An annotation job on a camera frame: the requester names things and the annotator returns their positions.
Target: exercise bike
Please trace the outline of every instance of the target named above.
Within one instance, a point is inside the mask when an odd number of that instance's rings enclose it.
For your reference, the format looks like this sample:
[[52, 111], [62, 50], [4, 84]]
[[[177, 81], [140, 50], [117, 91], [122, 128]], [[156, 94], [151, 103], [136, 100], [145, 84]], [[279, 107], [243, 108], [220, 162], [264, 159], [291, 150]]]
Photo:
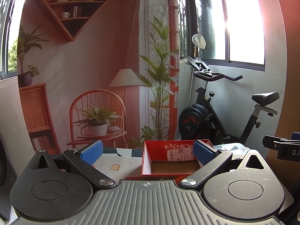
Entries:
[[[207, 83], [223, 78], [231, 81], [238, 81], [243, 78], [242, 75], [232, 78], [222, 73], [212, 72], [208, 64], [200, 58], [187, 57], [187, 59], [188, 64], [193, 67], [193, 75]], [[178, 126], [182, 140], [209, 139], [213, 145], [228, 143], [244, 144], [253, 127], [259, 128], [261, 124], [257, 121], [260, 111], [267, 112], [269, 116], [277, 115], [277, 111], [266, 106], [279, 99], [278, 92], [255, 94], [252, 96], [252, 100], [257, 104], [254, 106], [254, 111], [241, 137], [230, 136], [226, 134], [220, 119], [210, 104], [215, 93], [211, 91], [209, 92], [209, 98], [205, 97], [207, 83], [205, 88], [196, 88], [196, 92], [198, 93], [196, 103], [185, 108], [179, 116]]]

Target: bike handlebar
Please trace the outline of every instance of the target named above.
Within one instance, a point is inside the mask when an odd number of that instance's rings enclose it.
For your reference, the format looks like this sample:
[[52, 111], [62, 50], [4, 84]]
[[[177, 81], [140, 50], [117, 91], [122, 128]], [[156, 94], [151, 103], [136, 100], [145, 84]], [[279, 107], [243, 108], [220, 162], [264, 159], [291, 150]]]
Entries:
[[204, 74], [207, 74], [207, 73], [204, 73], [204, 72], [200, 72], [200, 71], [196, 71], [194, 72], [194, 76], [201, 79], [201, 80], [204, 80], [204, 81], [208, 81], [208, 82], [212, 82], [212, 81], [216, 81], [216, 80], [220, 80], [222, 78], [226, 78], [228, 80], [231, 80], [231, 81], [238, 81], [238, 80], [241, 80], [243, 78], [242, 75], [240, 76], [237, 76], [235, 78], [232, 78], [230, 76], [227, 76], [225, 74], [222, 74], [222, 73], [217, 73], [217, 72], [212, 72], [211, 74], [213, 75], [212, 77], [207, 77], [205, 76]]

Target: blue gripper pad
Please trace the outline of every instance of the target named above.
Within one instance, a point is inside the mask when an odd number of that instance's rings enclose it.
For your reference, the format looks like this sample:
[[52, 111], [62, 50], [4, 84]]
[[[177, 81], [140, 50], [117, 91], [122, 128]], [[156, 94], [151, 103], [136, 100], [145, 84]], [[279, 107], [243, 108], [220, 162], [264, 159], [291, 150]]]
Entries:
[[103, 143], [101, 140], [88, 145], [86, 149], [81, 151], [80, 158], [89, 165], [93, 165], [103, 154]]
[[218, 155], [217, 150], [200, 140], [194, 142], [193, 152], [197, 160], [203, 165], [206, 165]]
[[291, 140], [300, 140], [300, 133], [298, 132], [293, 132], [291, 134]]

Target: wooden chair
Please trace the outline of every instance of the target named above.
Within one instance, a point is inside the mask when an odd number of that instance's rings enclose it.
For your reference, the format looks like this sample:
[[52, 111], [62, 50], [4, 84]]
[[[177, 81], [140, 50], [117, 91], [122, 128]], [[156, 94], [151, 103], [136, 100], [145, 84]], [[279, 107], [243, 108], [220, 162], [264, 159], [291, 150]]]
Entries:
[[103, 143], [111, 142], [113, 147], [116, 147], [115, 140], [117, 138], [122, 138], [123, 148], [128, 148], [126, 144], [126, 111], [122, 99], [113, 92], [106, 90], [93, 90], [83, 93], [78, 96], [70, 107], [70, 133], [71, 133], [71, 142], [67, 146], [72, 146], [76, 148], [76, 145], [86, 145], [92, 143], [93, 140], [85, 140], [78, 138], [80, 136], [85, 136], [88, 133], [88, 127], [81, 129], [79, 124], [76, 122], [83, 119], [82, 110], [90, 110], [92, 104], [95, 104], [97, 107], [101, 108], [112, 108], [117, 115], [122, 116], [122, 118], [117, 118], [115, 122], [111, 122], [110, 126], [118, 126], [121, 128], [121, 133], [116, 134], [107, 139], [102, 139]]

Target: white plant pot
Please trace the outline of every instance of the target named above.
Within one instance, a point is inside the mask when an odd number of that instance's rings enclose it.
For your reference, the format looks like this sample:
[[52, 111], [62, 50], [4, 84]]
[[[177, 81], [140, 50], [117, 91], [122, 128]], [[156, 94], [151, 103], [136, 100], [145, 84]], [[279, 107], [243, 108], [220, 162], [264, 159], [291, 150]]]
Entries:
[[104, 136], [106, 135], [108, 125], [93, 126], [88, 128], [91, 136]]

